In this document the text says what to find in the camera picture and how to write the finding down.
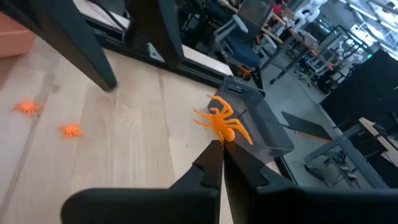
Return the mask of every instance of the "orange plastic spider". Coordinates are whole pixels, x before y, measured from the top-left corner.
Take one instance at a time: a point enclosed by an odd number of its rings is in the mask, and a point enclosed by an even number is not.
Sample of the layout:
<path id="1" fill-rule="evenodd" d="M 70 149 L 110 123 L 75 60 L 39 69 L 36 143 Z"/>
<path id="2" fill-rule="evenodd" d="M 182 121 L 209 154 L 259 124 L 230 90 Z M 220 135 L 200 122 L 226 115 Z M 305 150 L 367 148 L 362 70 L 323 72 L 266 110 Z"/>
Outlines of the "orange plastic spider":
<path id="1" fill-rule="evenodd" d="M 222 144 L 224 144 L 224 139 L 228 142 L 232 142 L 235 140 L 235 132 L 233 129 L 237 129 L 248 140 L 249 144 L 253 144 L 249 133 L 246 131 L 246 129 L 243 127 L 238 119 L 233 118 L 225 120 L 225 118 L 231 116 L 234 113 L 232 107 L 219 96 L 207 96 L 211 99 L 218 100 L 223 105 L 223 109 L 220 112 L 218 108 L 210 108 L 210 110 L 215 112 L 215 114 L 206 114 L 202 111 L 195 110 L 196 113 L 204 116 L 206 119 L 211 121 L 211 124 L 202 123 L 196 119 L 194 119 L 193 121 L 204 127 L 213 128 L 214 132 L 216 133 L 218 139 Z"/>
<path id="2" fill-rule="evenodd" d="M 43 108 L 43 103 L 36 105 L 34 101 L 22 100 L 20 103 L 15 105 L 15 107 L 13 107 L 13 110 L 19 110 L 25 114 L 32 115 L 41 108 Z"/>
<path id="3" fill-rule="evenodd" d="M 81 136 L 83 134 L 79 129 L 79 125 L 70 124 L 59 127 L 63 131 L 62 137 L 64 138 L 72 138 L 76 136 Z"/>

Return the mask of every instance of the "pink object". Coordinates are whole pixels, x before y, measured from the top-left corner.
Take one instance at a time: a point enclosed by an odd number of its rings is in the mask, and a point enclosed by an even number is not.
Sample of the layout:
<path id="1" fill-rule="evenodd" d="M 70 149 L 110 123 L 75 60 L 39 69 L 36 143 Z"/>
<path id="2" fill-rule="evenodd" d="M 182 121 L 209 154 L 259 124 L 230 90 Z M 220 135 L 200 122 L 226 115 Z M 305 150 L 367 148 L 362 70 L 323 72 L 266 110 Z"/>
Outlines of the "pink object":
<path id="1" fill-rule="evenodd" d="M 36 35 L 0 12 L 0 58 L 27 53 Z"/>

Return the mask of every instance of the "orange spider toy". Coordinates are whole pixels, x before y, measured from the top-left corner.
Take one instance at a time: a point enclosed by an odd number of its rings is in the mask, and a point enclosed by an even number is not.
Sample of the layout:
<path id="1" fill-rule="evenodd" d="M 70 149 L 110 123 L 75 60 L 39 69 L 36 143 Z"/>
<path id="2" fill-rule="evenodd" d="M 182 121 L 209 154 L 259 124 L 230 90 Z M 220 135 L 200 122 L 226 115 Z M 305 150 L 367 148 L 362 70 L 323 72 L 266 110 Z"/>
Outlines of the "orange spider toy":
<path id="1" fill-rule="evenodd" d="M 59 128 L 62 130 L 62 137 L 64 138 L 72 138 L 76 136 L 81 136 L 83 134 L 83 132 L 79 129 L 79 125 L 77 124 L 64 125 Z"/>
<path id="2" fill-rule="evenodd" d="M 224 144 L 224 139 L 228 142 L 232 142 L 235 140 L 235 132 L 233 129 L 237 129 L 248 140 L 249 144 L 253 144 L 249 133 L 246 131 L 246 129 L 243 127 L 238 119 L 233 118 L 225 120 L 225 118 L 231 116 L 234 113 L 232 107 L 219 96 L 207 96 L 211 99 L 218 100 L 223 105 L 223 109 L 220 112 L 218 108 L 210 108 L 210 110 L 215 112 L 216 114 L 206 114 L 202 111 L 195 110 L 196 113 L 204 116 L 206 119 L 211 121 L 211 124 L 202 123 L 196 119 L 194 119 L 193 121 L 204 127 L 213 128 L 214 132 L 216 133 L 218 139 L 222 144 Z"/>
<path id="3" fill-rule="evenodd" d="M 32 115 L 36 111 L 40 110 L 43 108 L 43 103 L 40 104 L 35 104 L 34 101 L 25 101 L 22 100 L 20 103 L 15 105 L 13 110 L 19 110 L 20 112 L 23 112 L 25 114 Z"/>

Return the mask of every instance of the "chair backrest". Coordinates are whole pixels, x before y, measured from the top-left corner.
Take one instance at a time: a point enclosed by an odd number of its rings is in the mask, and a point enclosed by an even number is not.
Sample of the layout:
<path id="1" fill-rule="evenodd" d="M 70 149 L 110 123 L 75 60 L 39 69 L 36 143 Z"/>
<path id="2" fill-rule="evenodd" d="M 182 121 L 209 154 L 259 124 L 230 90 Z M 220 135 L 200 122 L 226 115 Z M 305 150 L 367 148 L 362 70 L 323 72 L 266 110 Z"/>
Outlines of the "chair backrest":
<path id="1" fill-rule="evenodd" d="M 263 27 L 266 22 L 273 5 L 273 0 L 245 0 L 239 8 L 237 15 L 244 22 L 249 32 L 245 34 L 235 29 L 232 35 L 243 41 L 253 41 L 254 37 L 259 34 L 261 27 Z"/>

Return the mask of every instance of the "blue office chair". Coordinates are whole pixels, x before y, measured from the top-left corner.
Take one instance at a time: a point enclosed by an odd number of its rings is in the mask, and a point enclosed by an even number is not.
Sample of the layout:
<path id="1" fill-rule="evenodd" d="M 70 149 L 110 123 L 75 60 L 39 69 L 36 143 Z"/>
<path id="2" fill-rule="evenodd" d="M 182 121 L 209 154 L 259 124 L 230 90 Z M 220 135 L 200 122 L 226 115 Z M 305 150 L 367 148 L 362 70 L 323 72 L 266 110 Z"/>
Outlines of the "blue office chair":
<path id="1" fill-rule="evenodd" d="M 253 43 L 269 17 L 272 6 L 272 1 L 245 0 L 238 13 L 214 32 L 212 51 L 221 47 L 224 58 L 232 57 L 238 63 L 254 68 L 256 71 L 251 75 L 258 88 L 262 88 L 260 58 L 253 49 Z"/>

